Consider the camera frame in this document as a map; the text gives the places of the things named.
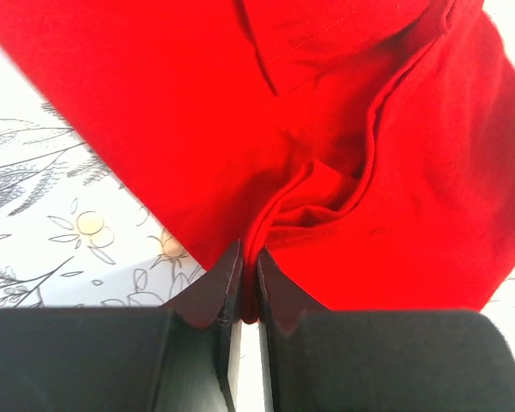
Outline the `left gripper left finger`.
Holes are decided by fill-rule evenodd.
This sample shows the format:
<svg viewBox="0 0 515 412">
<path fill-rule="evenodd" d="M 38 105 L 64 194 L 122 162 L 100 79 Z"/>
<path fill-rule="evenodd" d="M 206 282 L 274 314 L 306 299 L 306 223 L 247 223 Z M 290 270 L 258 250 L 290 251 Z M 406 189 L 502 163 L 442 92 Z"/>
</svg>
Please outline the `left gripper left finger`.
<svg viewBox="0 0 515 412">
<path fill-rule="evenodd" d="M 231 411 L 241 244 L 162 306 L 0 309 L 0 411 Z"/>
</svg>

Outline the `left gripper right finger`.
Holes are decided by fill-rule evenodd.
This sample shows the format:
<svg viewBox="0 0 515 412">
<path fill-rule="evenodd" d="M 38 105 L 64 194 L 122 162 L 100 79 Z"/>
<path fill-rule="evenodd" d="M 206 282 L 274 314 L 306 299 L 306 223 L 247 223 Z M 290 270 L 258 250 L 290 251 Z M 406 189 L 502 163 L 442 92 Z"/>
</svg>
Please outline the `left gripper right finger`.
<svg viewBox="0 0 515 412">
<path fill-rule="evenodd" d="M 268 411 L 515 411 L 515 359 L 470 311 L 335 312 L 257 259 Z"/>
</svg>

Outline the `red t shirt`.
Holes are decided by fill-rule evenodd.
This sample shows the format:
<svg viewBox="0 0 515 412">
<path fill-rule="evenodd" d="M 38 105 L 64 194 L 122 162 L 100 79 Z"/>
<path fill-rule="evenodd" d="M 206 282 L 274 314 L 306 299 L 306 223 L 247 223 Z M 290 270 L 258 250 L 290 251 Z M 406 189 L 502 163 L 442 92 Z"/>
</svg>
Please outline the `red t shirt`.
<svg viewBox="0 0 515 412">
<path fill-rule="evenodd" d="M 515 266 L 515 69 L 480 1 L 0 1 L 0 45 L 204 267 L 479 310 Z"/>
</svg>

